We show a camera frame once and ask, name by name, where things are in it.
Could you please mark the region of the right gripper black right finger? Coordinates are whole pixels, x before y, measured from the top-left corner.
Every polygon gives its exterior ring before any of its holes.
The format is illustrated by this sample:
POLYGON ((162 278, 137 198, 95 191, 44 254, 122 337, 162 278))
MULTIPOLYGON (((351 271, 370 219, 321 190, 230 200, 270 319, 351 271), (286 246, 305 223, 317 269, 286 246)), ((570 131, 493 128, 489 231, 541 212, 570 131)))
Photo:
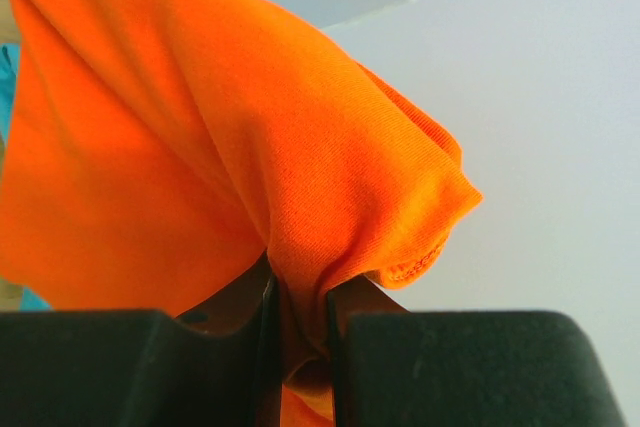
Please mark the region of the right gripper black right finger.
POLYGON ((406 312, 364 278, 327 297, 340 426, 621 426, 583 329, 557 311, 406 312))

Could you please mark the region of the teal t shirt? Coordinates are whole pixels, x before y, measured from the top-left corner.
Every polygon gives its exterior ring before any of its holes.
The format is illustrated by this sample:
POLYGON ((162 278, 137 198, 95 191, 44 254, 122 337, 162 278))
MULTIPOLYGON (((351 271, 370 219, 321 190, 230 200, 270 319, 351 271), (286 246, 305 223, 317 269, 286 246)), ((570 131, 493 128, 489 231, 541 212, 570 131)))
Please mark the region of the teal t shirt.
MULTIPOLYGON (((17 43, 1 45, 1 139, 7 146, 16 94, 21 47, 17 43)), ((31 289, 24 287, 21 311, 50 311, 51 306, 31 289)))

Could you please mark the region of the orange t shirt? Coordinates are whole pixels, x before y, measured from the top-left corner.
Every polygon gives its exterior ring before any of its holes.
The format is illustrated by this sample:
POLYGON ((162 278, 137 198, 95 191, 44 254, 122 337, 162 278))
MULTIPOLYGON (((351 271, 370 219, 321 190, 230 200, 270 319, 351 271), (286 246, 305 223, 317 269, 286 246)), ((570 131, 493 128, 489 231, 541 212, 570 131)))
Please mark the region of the orange t shirt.
POLYGON ((11 0, 1 274, 53 308, 179 315, 267 256, 281 422, 329 426, 325 296, 401 288, 482 199, 456 140, 267 0, 11 0))

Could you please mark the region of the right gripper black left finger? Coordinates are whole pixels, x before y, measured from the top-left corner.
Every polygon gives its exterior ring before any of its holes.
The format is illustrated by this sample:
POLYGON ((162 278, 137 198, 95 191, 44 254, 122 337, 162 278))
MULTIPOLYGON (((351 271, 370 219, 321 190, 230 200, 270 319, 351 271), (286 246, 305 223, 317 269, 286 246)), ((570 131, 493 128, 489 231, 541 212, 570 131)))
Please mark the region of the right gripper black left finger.
POLYGON ((5 312, 5 426, 276 426, 278 284, 266 258, 171 317, 157 310, 5 312))

